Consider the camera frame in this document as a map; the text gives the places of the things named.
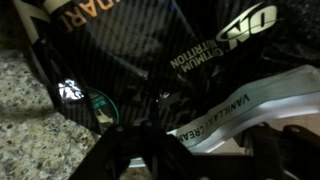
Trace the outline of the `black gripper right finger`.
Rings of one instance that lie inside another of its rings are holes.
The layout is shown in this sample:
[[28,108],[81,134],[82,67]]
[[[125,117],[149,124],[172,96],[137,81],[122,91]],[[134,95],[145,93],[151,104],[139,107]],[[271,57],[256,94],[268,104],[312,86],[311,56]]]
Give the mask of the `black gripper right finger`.
[[281,131],[264,123],[243,132],[247,155],[199,157],[199,174],[208,180],[320,180],[320,136],[299,126]]

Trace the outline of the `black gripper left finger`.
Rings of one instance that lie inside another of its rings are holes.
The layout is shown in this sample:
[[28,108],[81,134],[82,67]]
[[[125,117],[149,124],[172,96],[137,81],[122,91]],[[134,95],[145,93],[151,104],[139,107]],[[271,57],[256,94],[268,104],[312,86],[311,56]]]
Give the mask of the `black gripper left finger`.
[[141,157],[155,180],[196,180],[195,156],[151,121],[113,125],[101,136],[69,180],[120,180],[131,160]]

